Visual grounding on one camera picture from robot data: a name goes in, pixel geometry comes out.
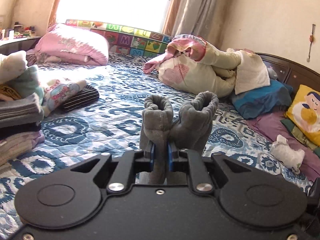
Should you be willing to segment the blue teal pillow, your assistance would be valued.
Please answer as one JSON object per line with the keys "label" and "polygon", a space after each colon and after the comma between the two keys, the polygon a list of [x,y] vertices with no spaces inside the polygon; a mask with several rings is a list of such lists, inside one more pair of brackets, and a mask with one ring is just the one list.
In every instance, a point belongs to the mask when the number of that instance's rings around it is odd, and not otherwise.
{"label": "blue teal pillow", "polygon": [[238,95],[231,93],[231,102],[244,119],[254,119],[271,112],[274,107],[289,107],[292,103],[293,87],[277,80],[270,85],[249,90]]}

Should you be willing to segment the white plush toy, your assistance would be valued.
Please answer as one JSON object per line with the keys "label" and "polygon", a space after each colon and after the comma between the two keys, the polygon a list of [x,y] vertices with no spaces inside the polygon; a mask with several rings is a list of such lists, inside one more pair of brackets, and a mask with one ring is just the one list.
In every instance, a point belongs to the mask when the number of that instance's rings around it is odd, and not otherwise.
{"label": "white plush toy", "polygon": [[300,174],[300,167],[305,157],[304,150],[292,149],[288,140],[279,134],[276,141],[272,143],[270,153],[294,174]]}

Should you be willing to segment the pink folded duvet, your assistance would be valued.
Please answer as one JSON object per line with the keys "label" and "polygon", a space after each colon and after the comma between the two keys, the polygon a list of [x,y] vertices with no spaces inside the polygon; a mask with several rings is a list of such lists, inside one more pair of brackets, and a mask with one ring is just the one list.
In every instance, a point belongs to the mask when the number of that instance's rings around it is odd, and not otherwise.
{"label": "pink folded duvet", "polygon": [[58,23],[40,38],[34,54],[38,62],[53,57],[60,62],[105,66],[108,51],[109,44],[100,34]]}

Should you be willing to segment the colourful alphabet foam mat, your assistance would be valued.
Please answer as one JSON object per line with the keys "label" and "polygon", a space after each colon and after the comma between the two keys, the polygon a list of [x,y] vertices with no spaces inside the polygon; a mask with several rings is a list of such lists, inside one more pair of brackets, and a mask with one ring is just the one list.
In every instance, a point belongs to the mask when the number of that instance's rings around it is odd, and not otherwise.
{"label": "colourful alphabet foam mat", "polygon": [[153,58],[165,52],[172,37],[113,23],[67,19],[68,26],[89,29],[107,39],[110,51],[133,56]]}

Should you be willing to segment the yellow cartoon cushion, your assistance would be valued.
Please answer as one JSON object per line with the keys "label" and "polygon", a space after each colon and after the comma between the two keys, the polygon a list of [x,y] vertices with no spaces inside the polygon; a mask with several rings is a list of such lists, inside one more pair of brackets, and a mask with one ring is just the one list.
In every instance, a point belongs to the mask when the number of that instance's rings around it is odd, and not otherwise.
{"label": "yellow cartoon cushion", "polygon": [[284,114],[317,146],[319,146],[319,100],[318,91],[300,85],[292,104]]}

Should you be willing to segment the beige curtain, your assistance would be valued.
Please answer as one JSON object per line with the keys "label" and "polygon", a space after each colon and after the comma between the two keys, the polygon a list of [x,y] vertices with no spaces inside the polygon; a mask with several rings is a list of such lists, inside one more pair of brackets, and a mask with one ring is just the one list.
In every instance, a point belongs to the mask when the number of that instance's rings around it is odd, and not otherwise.
{"label": "beige curtain", "polygon": [[223,29],[231,0],[180,0],[169,16],[167,25],[170,36],[191,34],[199,36],[220,48]]}

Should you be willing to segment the white floral folded garment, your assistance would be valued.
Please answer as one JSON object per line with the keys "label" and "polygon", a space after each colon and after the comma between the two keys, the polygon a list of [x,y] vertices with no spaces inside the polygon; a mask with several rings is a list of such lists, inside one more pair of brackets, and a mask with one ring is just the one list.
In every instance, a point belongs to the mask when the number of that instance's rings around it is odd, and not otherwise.
{"label": "white floral folded garment", "polygon": [[20,50],[10,55],[1,54],[0,83],[19,77],[27,68],[26,51]]}

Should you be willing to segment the purple sheet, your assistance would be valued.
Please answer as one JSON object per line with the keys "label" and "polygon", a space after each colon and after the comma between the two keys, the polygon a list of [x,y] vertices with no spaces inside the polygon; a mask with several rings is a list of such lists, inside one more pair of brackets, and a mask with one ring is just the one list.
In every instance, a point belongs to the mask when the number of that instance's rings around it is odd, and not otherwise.
{"label": "purple sheet", "polygon": [[282,111],[271,112],[260,115],[254,119],[246,120],[246,124],[271,142],[276,141],[277,136],[280,134],[288,140],[288,144],[292,149],[303,150],[305,152],[305,157],[300,171],[309,181],[314,182],[316,178],[319,177],[319,157],[310,148],[305,147],[288,132],[286,127],[281,123],[281,120],[284,118],[284,112]]}

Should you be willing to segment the cream pink heart duvet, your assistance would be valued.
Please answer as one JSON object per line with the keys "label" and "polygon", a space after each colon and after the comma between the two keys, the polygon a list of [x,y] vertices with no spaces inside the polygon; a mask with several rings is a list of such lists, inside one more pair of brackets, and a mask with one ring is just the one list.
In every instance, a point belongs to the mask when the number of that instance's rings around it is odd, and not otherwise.
{"label": "cream pink heart duvet", "polygon": [[241,56],[221,51],[204,39],[182,34],[174,37],[165,52],[144,64],[143,72],[158,72],[164,84],[188,93],[209,91],[222,98],[229,95],[236,81]]}

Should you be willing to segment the floral white pink garment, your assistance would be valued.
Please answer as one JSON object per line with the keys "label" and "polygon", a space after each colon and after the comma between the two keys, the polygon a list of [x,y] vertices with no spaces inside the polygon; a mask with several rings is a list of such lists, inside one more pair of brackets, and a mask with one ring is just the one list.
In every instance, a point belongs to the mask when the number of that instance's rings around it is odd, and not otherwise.
{"label": "floral white pink garment", "polygon": [[85,80],[68,78],[60,78],[50,80],[44,87],[44,97],[42,100],[42,108],[44,116],[49,114],[66,102],[71,97],[78,94],[87,85]]}

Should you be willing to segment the grey fleece trousers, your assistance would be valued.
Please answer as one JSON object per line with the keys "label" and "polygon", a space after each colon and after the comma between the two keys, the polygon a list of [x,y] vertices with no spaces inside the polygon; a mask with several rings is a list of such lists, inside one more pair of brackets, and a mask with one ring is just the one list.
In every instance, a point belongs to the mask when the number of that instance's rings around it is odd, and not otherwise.
{"label": "grey fleece trousers", "polygon": [[168,143],[177,148],[187,148],[202,154],[212,132],[213,119],[219,104],[216,94],[199,93],[192,101],[182,103],[178,118],[173,119],[171,102],[161,95],[150,95],[144,100],[139,148],[145,149],[149,141],[155,148],[152,172],[142,172],[139,183],[161,185],[183,185],[187,183],[185,173],[169,171]]}

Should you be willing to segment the mint green folded garment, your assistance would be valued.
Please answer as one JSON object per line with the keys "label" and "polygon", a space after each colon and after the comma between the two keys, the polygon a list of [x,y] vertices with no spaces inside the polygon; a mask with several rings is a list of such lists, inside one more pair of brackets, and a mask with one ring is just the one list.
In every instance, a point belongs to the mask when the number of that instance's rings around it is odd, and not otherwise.
{"label": "mint green folded garment", "polygon": [[5,84],[16,90],[21,98],[26,98],[33,93],[39,97],[39,102],[42,104],[44,91],[39,80],[38,66],[35,64],[28,67],[19,77],[6,82]]}

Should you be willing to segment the white quilted blanket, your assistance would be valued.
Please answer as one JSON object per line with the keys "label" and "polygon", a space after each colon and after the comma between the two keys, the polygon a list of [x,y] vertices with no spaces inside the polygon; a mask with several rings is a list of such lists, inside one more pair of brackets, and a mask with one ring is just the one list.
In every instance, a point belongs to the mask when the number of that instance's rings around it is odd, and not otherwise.
{"label": "white quilted blanket", "polygon": [[241,62],[236,69],[236,95],[271,84],[267,66],[259,55],[248,49],[234,50],[228,48],[227,52],[235,53],[241,58]]}

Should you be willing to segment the lavender folded garment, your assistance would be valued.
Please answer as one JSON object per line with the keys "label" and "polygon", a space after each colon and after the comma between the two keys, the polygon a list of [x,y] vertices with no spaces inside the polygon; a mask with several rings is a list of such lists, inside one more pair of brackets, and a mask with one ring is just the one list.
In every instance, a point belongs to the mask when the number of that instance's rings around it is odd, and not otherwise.
{"label": "lavender folded garment", "polygon": [[17,133],[1,140],[0,165],[31,151],[44,140],[45,136],[42,131]]}

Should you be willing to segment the dark wooden headboard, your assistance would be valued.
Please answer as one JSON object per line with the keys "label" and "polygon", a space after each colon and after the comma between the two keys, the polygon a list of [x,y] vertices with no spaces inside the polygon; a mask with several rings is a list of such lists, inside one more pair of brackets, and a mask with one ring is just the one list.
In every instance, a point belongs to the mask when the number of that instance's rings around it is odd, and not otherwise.
{"label": "dark wooden headboard", "polygon": [[317,72],[283,57],[266,53],[257,54],[267,67],[271,67],[276,72],[281,83],[293,88],[292,100],[295,98],[300,85],[306,85],[319,92],[320,75]]}

